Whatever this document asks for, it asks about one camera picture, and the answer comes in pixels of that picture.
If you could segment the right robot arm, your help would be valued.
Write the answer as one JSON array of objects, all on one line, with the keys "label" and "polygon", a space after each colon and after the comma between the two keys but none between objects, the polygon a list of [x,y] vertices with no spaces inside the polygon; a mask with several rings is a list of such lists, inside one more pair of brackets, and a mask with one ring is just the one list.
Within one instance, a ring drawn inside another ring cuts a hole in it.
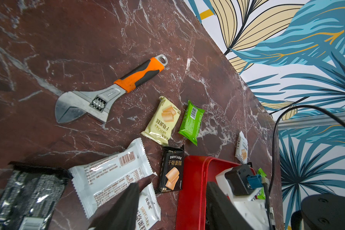
[{"label": "right robot arm", "polygon": [[311,195],[291,216],[293,230],[345,230],[345,197],[334,194]]}]

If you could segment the beige cracker packet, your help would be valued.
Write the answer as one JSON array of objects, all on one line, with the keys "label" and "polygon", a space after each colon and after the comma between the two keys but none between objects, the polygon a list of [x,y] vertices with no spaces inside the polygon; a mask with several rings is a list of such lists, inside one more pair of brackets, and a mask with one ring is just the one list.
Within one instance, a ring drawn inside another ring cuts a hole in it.
[{"label": "beige cracker packet", "polygon": [[169,139],[181,115],[181,110],[164,96],[160,96],[159,100],[156,112],[141,135],[162,146],[169,146]]}]

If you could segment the small black drycake packet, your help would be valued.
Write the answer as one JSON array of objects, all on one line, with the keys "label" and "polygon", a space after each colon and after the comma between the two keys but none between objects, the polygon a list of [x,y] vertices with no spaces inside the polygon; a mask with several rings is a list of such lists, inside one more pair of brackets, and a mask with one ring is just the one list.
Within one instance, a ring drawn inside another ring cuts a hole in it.
[{"label": "small black drycake packet", "polygon": [[163,147],[162,165],[157,187],[158,193],[181,191],[183,189],[184,159],[184,146],[180,148]]}]

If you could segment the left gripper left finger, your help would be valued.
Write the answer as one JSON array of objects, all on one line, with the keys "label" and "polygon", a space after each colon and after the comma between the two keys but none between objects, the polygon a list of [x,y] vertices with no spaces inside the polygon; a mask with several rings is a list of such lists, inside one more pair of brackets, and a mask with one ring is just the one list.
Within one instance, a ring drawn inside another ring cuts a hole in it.
[{"label": "left gripper left finger", "polygon": [[130,184],[106,216],[96,221],[89,230],[134,230],[139,197],[139,184]]}]

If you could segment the red storage box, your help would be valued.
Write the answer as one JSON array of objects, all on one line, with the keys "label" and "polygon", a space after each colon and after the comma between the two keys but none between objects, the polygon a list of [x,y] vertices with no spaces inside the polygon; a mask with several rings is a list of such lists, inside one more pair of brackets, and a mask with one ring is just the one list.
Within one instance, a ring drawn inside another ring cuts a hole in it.
[{"label": "red storage box", "polygon": [[177,230],[205,229],[207,182],[216,183],[216,175],[237,166],[240,164],[213,157],[185,157],[183,189],[179,192],[175,223]]}]

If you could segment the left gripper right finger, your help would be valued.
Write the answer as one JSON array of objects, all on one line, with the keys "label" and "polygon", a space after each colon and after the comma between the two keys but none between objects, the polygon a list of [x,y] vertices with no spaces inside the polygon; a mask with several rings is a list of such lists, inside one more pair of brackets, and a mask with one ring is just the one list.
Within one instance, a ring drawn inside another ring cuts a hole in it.
[{"label": "left gripper right finger", "polygon": [[209,230],[252,229],[215,182],[207,183],[206,227]]}]

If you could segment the white orange snack packet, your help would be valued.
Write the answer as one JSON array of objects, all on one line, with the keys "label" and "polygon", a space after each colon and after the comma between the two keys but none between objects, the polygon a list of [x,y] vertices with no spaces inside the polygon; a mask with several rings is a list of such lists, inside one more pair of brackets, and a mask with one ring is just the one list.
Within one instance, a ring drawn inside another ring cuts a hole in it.
[{"label": "white orange snack packet", "polygon": [[237,147],[235,157],[242,163],[247,164],[248,162],[248,141],[241,131],[237,140]]}]

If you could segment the tall black cookie packet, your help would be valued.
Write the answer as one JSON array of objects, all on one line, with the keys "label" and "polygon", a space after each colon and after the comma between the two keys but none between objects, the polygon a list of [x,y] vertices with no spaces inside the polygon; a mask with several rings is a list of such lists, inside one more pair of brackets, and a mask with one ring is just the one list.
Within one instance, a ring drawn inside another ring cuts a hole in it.
[{"label": "tall black cookie packet", "polygon": [[10,162],[0,199],[0,230],[47,230],[71,173],[60,167]]}]

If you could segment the white cookie packet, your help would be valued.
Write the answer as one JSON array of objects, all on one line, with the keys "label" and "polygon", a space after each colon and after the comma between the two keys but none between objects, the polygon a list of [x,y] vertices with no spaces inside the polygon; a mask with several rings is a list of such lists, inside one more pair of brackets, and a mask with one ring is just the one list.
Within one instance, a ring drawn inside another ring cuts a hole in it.
[{"label": "white cookie packet", "polygon": [[133,140],[123,152],[72,167],[69,172],[88,219],[130,184],[153,174],[141,138]]}]

